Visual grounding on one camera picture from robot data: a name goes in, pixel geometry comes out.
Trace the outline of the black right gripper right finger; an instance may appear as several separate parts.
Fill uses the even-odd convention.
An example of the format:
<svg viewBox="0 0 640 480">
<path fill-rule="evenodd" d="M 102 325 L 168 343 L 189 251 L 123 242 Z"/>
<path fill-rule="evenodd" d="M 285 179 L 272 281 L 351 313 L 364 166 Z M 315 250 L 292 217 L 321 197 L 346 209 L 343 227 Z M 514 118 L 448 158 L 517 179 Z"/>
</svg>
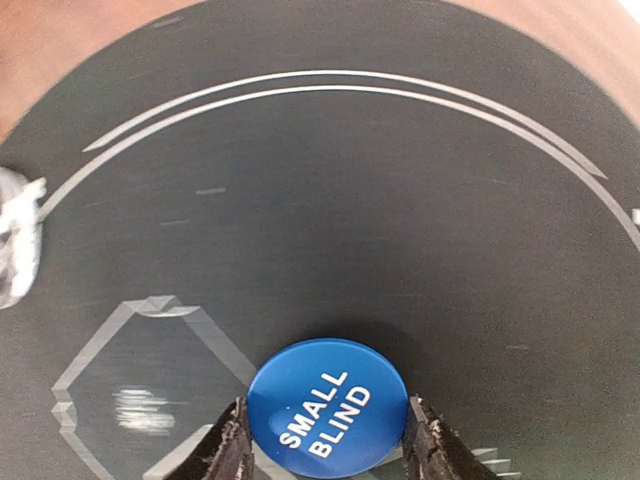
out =
<svg viewBox="0 0 640 480">
<path fill-rule="evenodd" d="M 402 453 L 409 480 L 498 478 L 418 395 L 409 397 Z"/>
</svg>

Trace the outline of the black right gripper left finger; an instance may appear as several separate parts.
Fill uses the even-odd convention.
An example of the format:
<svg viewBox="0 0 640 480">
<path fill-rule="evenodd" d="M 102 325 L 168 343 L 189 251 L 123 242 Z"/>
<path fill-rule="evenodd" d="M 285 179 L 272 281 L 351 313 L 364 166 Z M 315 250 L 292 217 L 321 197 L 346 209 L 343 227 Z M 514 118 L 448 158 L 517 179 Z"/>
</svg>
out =
<svg viewBox="0 0 640 480">
<path fill-rule="evenodd" d="M 179 479 L 253 479 L 255 456 L 247 400 L 236 398 L 178 466 Z"/>
</svg>

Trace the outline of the blue small blind button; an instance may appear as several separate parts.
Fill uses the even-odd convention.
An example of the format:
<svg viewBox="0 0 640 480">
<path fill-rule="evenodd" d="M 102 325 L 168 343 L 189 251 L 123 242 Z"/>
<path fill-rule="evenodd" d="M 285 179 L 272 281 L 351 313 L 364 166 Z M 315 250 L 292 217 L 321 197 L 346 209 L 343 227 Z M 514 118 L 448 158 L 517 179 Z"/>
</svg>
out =
<svg viewBox="0 0 640 480">
<path fill-rule="evenodd" d="M 370 347 L 319 338 L 291 345 L 257 372 L 247 397 L 256 444 L 283 469 L 316 479 L 368 471 L 400 444 L 409 395 Z"/>
</svg>

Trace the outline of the clear acrylic dealer button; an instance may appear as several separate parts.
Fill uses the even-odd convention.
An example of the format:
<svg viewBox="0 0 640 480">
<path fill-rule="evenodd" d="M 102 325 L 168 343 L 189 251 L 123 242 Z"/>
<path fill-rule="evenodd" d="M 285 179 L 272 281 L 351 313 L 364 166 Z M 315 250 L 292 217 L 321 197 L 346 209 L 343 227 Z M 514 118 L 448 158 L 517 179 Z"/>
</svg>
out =
<svg viewBox="0 0 640 480">
<path fill-rule="evenodd" d="M 1 168 L 1 308 L 7 309 L 30 291 L 42 252 L 39 200 L 46 179 L 29 181 L 7 167 Z"/>
</svg>

